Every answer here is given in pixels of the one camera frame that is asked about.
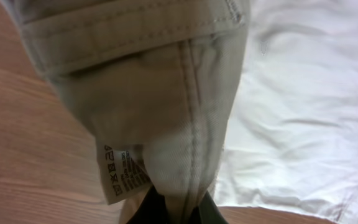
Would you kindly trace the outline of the beige shorts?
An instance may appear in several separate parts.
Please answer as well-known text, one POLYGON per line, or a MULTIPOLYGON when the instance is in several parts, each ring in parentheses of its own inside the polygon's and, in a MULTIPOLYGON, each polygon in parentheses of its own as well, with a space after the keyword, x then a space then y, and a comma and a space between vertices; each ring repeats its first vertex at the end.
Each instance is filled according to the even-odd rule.
POLYGON ((37 73, 96 142, 127 223, 261 207, 358 223, 358 0, 9 0, 37 73))

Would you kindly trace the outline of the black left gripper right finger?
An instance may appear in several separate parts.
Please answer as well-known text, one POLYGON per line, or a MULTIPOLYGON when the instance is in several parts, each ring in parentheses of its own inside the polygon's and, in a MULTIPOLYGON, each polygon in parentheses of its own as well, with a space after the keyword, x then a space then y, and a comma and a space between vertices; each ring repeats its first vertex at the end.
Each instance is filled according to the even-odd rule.
POLYGON ((209 192, 194 209, 194 224, 228 224, 209 192))

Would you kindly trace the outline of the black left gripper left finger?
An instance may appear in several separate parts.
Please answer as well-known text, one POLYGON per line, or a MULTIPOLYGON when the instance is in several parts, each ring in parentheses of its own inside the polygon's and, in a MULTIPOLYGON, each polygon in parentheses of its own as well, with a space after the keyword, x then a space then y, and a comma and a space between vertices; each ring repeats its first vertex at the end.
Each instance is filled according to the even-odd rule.
POLYGON ((169 224, 164 196, 151 187, 127 224, 169 224))

